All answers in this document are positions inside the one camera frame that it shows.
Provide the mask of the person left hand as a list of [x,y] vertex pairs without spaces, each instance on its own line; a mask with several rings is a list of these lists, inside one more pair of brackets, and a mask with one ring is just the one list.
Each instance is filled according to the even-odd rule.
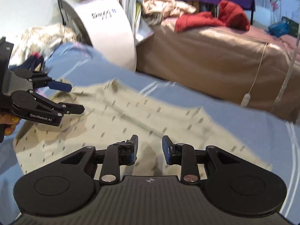
[[4,129],[5,136],[11,135],[15,131],[15,128],[19,123],[20,118],[18,118],[17,116],[14,116],[10,113],[1,113],[0,124],[6,126]]

